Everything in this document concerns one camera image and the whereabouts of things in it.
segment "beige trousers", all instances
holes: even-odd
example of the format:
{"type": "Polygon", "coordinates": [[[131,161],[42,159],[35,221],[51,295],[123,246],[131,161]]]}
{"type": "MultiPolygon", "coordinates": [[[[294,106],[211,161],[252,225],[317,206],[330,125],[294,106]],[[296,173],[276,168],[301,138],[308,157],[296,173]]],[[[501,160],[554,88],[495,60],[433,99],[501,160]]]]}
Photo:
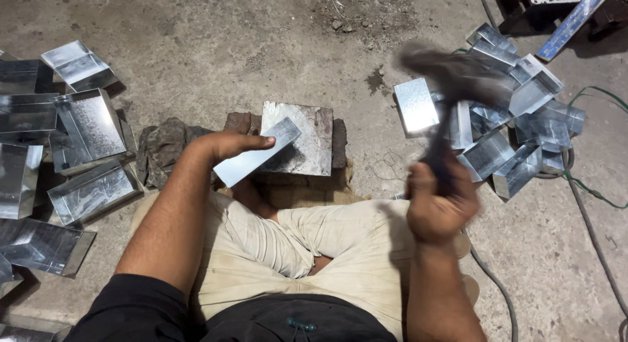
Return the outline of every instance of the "beige trousers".
{"type": "MultiPolygon", "coordinates": [[[[132,232],[156,196],[140,204],[132,232]]],[[[408,201],[279,210],[279,223],[219,193],[211,193],[208,205],[194,288],[206,319],[267,294],[327,294],[368,311],[403,340],[402,301],[414,248],[406,225],[408,201]],[[307,276],[320,255],[334,259],[307,276]]]]}

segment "drawstring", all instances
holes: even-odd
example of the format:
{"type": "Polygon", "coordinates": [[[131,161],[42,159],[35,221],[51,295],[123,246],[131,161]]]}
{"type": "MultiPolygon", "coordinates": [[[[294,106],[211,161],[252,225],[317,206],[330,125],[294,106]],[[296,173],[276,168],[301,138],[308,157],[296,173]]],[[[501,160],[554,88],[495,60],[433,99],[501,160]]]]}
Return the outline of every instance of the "drawstring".
{"type": "Polygon", "coordinates": [[[314,325],[314,324],[307,324],[307,323],[301,322],[301,321],[296,321],[296,320],[294,320],[294,317],[287,318],[286,319],[286,324],[288,326],[294,328],[294,334],[292,335],[292,338],[290,339],[291,342],[296,342],[296,334],[299,332],[299,330],[303,331],[303,338],[305,339],[305,341],[306,342],[310,342],[310,338],[308,337],[306,332],[310,332],[310,331],[316,330],[316,325],[314,325]]]}

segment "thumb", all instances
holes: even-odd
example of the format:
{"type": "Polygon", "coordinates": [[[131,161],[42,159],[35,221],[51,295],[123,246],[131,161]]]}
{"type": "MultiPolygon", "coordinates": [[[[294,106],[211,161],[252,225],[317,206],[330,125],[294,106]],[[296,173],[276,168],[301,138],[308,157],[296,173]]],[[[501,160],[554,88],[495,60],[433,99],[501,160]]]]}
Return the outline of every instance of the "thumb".
{"type": "Polygon", "coordinates": [[[436,178],[429,166],[425,163],[412,164],[408,177],[410,201],[417,204],[427,204],[435,192],[436,178]]]}
{"type": "Polygon", "coordinates": [[[276,139],[272,136],[243,136],[240,149],[243,151],[265,150],[274,146],[275,140],[276,139]]]}

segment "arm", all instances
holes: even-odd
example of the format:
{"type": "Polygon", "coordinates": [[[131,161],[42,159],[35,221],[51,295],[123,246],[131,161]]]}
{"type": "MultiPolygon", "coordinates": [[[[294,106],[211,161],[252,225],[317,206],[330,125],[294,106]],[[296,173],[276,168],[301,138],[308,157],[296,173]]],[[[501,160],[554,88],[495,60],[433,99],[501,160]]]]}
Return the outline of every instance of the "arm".
{"type": "Polygon", "coordinates": [[[408,340],[486,342],[463,288],[453,236],[479,208],[467,169],[450,162],[456,195],[435,195],[428,165],[414,164],[408,177],[408,225],[416,240],[410,269],[408,340]]]}
{"type": "Polygon", "coordinates": [[[160,279],[187,298],[199,271],[205,240],[205,207],[210,171],[245,150],[270,148],[274,137],[246,136],[250,114],[240,129],[216,132],[188,145],[153,207],[124,250],[116,274],[160,279]]]}

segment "hammer head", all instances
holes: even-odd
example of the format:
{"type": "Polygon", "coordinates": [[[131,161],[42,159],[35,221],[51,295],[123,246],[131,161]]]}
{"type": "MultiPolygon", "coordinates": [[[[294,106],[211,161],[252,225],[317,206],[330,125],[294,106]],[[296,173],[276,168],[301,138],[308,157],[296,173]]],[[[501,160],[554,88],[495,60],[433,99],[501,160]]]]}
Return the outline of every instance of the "hammer head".
{"type": "Polygon", "coordinates": [[[486,106],[506,103],[512,93],[503,76],[487,72],[482,60],[468,54],[446,54],[407,43],[401,53],[407,68],[436,81],[446,101],[471,100],[486,106]]]}

